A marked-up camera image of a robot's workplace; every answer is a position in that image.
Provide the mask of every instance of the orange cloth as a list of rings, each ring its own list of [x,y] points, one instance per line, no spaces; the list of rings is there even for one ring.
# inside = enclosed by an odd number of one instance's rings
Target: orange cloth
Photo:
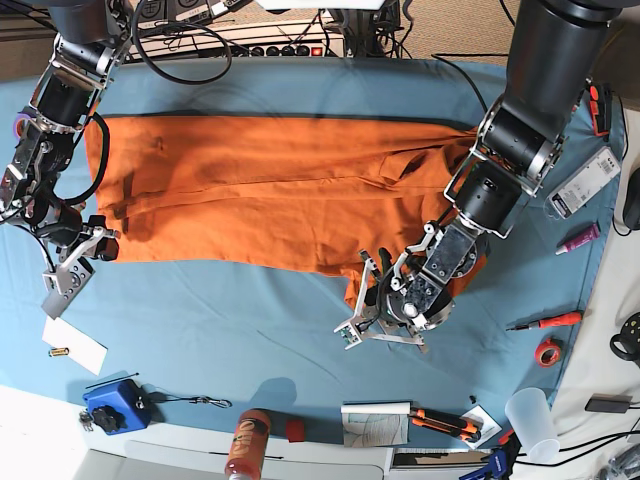
[[[377,120],[109,118],[98,211],[120,262],[217,259],[341,275],[358,251],[394,259],[449,206],[442,192],[473,132]],[[85,133],[89,166],[101,133]],[[453,282],[458,293],[471,275]]]

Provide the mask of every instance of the screwdriver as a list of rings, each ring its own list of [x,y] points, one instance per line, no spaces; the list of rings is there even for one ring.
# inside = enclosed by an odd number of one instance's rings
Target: screwdriver
[[[524,325],[516,325],[515,327],[507,328],[507,331],[530,330],[532,328],[564,327],[580,323],[581,320],[582,312],[571,312],[565,313],[564,315],[560,315],[558,317],[543,318],[542,320],[525,323]]]

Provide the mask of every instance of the clear plastic cup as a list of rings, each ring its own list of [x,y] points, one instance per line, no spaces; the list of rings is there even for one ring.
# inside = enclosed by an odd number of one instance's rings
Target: clear plastic cup
[[[525,388],[514,393],[504,413],[532,462],[546,463],[558,454],[560,442],[542,390]]]

